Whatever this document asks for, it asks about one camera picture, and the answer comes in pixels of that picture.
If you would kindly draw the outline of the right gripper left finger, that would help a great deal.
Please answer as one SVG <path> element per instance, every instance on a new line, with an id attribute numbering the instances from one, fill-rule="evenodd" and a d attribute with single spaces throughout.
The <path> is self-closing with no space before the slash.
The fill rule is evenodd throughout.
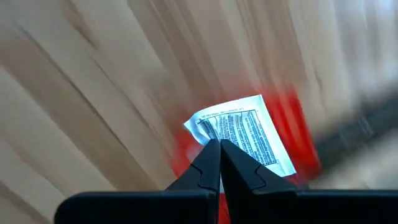
<path id="1" fill-rule="evenodd" d="M 58 206 L 54 224 L 217 224 L 220 162 L 213 139 L 165 190 L 76 194 Z"/>

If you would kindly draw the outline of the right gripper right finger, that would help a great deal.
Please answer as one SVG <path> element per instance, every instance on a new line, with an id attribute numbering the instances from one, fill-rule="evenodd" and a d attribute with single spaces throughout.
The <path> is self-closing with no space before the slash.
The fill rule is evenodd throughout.
<path id="1" fill-rule="evenodd" d="M 231 224 L 398 224 L 398 190 L 300 188 L 231 141 L 220 144 Z"/>

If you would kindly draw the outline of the square white packet black label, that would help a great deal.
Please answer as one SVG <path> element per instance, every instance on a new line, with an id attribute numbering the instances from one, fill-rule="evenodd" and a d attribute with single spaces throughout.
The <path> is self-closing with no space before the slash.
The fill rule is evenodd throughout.
<path id="1" fill-rule="evenodd" d="M 227 139 L 280 177 L 296 173 L 262 95 L 205 108 L 184 126 L 202 145 Z"/>

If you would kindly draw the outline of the red plastic mesh basket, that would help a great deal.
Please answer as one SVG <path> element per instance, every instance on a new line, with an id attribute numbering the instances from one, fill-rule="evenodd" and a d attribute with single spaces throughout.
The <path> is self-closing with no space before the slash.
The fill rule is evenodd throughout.
<path id="1" fill-rule="evenodd" d="M 316 176 L 320 171 L 320 162 L 312 139 L 305 123 L 302 108 L 294 89 L 288 88 L 282 92 L 265 91 L 262 95 L 271 120 L 279 137 L 295 167 L 296 173 L 282 177 L 291 184 L 302 184 Z M 179 178 L 206 146 L 195 140 L 188 129 L 184 127 L 179 132 L 178 154 L 172 167 Z M 218 223 L 231 224 L 229 210 L 221 177 L 220 162 L 220 194 Z"/>

